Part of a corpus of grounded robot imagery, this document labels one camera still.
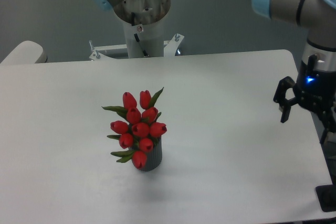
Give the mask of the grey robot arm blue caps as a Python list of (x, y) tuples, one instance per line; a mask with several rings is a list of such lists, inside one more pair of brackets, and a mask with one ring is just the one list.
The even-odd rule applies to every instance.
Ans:
[[(170, 0), (94, 0), (104, 10), (113, 10), (124, 26), (130, 58), (175, 56), (182, 35), (163, 41), (162, 21)], [(335, 0), (251, 0), (254, 12), (306, 28), (309, 33), (296, 80), (279, 81), (274, 101), (289, 118), (298, 104), (317, 115), (324, 131), (320, 142), (335, 133)]]

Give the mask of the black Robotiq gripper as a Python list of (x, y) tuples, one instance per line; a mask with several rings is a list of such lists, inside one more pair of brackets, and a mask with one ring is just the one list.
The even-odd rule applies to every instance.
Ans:
[[(294, 91), (297, 98), (286, 98), (286, 92), (289, 89)], [(323, 132), (320, 138), (320, 144), (324, 144), (329, 135), (335, 133), (335, 119), (331, 107), (335, 101), (335, 72), (322, 70), (309, 70), (307, 64), (301, 63), (296, 83), (287, 76), (281, 79), (276, 88), (273, 98), (275, 103), (279, 104), (281, 114), (281, 123), (289, 119), (291, 107), (298, 104), (315, 112), (323, 125)]]

